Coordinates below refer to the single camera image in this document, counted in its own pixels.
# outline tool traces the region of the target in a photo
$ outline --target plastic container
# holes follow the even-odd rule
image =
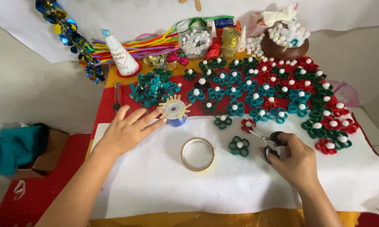
[[[183,45],[183,37],[186,37],[186,34],[190,35],[192,33],[192,30],[196,29],[197,32],[201,31],[207,31],[209,34],[209,38],[211,39],[210,43],[206,43],[204,46],[197,46],[197,47],[184,47]],[[184,54],[188,59],[202,59],[205,57],[205,55],[209,51],[209,47],[212,44],[212,35],[211,35],[211,29],[209,27],[199,27],[199,28],[193,28],[192,30],[188,30],[184,33],[178,34],[178,46],[180,49],[184,51]]]

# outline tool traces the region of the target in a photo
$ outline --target right hand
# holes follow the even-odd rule
[[[286,159],[280,160],[269,153],[268,159],[272,167],[298,191],[319,184],[315,151],[295,134],[281,133],[278,139],[288,143],[285,147]]]

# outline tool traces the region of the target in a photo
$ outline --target masking tape roll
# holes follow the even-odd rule
[[[205,165],[205,166],[202,166],[202,167],[194,167],[192,166],[191,164],[187,163],[187,161],[185,160],[184,158],[184,153],[186,151],[186,148],[191,145],[192,143],[204,143],[206,144],[209,148],[210,148],[210,152],[212,154],[212,158],[211,160]],[[183,147],[181,148],[181,160],[184,164],[184,166],[193,171],[193,172],[196,172],[196,173],[202,173],[202,172],[205,172],[207,171],[213,164],[213,161],[215,160],[215,148],[213,148],[212,144],[207,141],[206,139],[204,138],[200,138],[200,137],[194,137],[192,139],[189,139],[187,142],[184,143]]]

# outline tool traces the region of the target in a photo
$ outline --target clay pot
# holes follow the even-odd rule
[[[294,60],[303,57],[309,50],[309,39],[305,40],[305,43],[301,47],[288,48],[284,52],[284,47],[273,42],[269,38],[269,34],[266,33],[261,41],[261,47],[264,51],[264,55],[268,58],[273,57],[276,60]]]

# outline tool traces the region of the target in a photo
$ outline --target glue bottle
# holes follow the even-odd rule
[[[109,30],[103,29],[101,33],[104,36],[108,49],[110,49],[112,59],[115,61],[119,74],[122,77],[135,75],[139,71],[138,62],[128,53],[122,44],[118,42]]]
[[[236,51],[237,52],[243,52],[246,49],[246,26],[243,27],[243,30],[240,34],[239,43],[237,44]]]

